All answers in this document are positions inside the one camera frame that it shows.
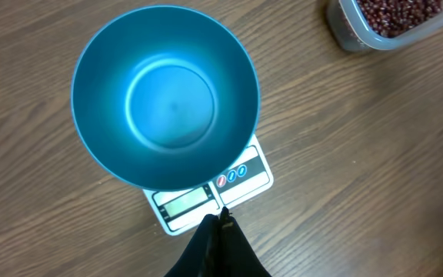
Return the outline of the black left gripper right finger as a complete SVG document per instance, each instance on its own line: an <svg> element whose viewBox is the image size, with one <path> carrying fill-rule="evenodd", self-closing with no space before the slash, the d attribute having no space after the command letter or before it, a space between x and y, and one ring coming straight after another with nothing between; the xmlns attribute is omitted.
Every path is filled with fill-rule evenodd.
<svg viewBox="0 0 443 277"><path fill-rule="evenodd" d="M219 216L217 271L228 277L271 277L226 207Z"/></svg>

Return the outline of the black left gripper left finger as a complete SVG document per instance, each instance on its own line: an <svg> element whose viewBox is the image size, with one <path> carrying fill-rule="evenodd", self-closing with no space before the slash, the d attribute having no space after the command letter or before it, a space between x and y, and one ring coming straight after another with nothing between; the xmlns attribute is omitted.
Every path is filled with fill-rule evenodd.
<svg viewBox="0 0 443 277"><path fill-rule="evenodd" d="M219 217L206 215L178 261L165 277L215 277Z"/></svg>

